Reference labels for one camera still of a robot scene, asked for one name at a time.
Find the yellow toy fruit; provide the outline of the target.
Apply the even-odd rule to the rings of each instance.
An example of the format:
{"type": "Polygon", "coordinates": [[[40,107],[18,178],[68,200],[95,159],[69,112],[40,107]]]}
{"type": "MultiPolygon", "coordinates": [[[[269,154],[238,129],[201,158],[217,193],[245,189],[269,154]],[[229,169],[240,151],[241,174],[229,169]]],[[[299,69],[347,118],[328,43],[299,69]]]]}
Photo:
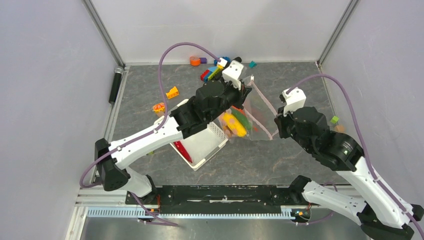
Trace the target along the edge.
{"type": "Polygon", "coordinates": [[[225,112],[222,116],[223,122],[226,126],[238,137],[245,137],[247,135],[247,130],[241,124],[241,122],[231,113],[225,112]]]}

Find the clear zip top bag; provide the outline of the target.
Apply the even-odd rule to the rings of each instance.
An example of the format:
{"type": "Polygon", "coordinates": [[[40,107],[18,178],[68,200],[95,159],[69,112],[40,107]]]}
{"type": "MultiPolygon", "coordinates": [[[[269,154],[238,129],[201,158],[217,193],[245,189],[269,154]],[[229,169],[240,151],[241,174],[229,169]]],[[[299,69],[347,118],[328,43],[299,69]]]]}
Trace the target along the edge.
{"type": "Polygon", "coordinates": [[[239,109],[246,115],[249,122],[252,124],[252,130],[246,130],[247,135],[245,137],[238,137],[235,133],[233,133],[222,119],[224,113],[232,114],[232,110],[229,108],[217,119],[223,132],[230,139],[243,138],[250,141],[273,140],[278,133],[277,126],[274,123],[274,118],[277,115],[277,111],[271,105],[265,95],[260,91],[255,83],[255,77],[253,75],[245,77],[242,81],[246,86],[252,87],[252,91],[247,96],[242,109],[236,108],[234,106],[231,108],[239,109]]]}

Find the red toy chili pepper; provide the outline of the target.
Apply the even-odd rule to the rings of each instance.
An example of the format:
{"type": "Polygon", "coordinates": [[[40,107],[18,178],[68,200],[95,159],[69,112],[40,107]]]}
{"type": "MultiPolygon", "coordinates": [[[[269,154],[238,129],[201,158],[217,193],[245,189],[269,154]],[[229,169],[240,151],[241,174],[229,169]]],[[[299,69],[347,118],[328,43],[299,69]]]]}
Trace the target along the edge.
{"type": "Polygon", "coordinates": [[[187,152],[186,148],[180,141],[175,141],[173,145],[176,147],[177,151],[183,156],[183,158],[190,164],[193,163],[193,160],[189,153],[187,152]]]}

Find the green toy chili pepper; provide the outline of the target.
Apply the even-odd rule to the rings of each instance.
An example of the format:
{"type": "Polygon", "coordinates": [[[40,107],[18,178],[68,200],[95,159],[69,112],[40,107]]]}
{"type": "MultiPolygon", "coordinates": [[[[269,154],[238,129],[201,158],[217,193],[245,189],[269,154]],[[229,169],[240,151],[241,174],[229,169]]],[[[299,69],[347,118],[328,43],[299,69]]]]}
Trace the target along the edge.
{"type": "Polygon", "coordinates": [[[249,122],[247,116],[243,112],[241,112],[238,108],[232,107],[231,113],[247,131],[252,130],[252,124],[249,122]]]}

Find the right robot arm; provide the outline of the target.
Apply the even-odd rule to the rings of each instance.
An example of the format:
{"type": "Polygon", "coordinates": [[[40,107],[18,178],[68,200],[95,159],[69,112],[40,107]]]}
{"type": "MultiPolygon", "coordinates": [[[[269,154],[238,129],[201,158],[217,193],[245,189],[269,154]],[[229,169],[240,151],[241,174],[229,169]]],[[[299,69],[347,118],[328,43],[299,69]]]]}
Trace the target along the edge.
{"type": "Polygon", "coordinates": [[[290,185],[289,199],[295,204],[307,201],[343,215],[374,240],[410,240],[424,209],[409,204],[391,188],[382,187],[382,178],[374,179],[376,171],[367,165],[363,148],[354,138],[330,129],[324,114],[314,107],[302,107],[292,113],[278,109],[275,117],[279,136],[291,138],[321,165],[348,181],[359,197],[326,189],[305,176],[298,176],[290,185]]]}

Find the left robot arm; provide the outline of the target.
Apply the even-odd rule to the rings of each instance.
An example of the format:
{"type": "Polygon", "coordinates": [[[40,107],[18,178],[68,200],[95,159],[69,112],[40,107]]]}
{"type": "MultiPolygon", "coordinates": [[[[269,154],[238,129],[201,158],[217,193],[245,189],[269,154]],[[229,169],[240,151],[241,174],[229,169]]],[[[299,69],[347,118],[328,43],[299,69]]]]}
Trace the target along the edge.
{"type": "Polygon", "coordinates": [[[183,139],[208,127],[232,106],[241,109],[252,88],[243,82],[239,87],[223,80],[209,81],[198,88],[195,96],[164,115],[159,123],[121,140],[97,140],[95,165],[99,183],[106,192],[125,190],[139,197],[145,204],[153,203],[157,190],[148,175],[131,170],[130,165],[146,154],[183,139]]]}

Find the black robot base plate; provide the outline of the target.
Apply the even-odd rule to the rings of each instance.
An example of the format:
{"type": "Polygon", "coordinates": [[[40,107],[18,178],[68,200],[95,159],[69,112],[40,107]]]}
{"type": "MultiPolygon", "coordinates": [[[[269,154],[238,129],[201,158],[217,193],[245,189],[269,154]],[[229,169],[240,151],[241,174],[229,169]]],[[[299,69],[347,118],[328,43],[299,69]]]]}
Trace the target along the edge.
{"type": "Polygon", "coordinates": [[[310,178],[299,175],[288,186],[163,185],[144,197],[127,193],[127,205],[157,205],[162,214],[277,214],[281,206],[306,206],[302,196],[310,178]]]}

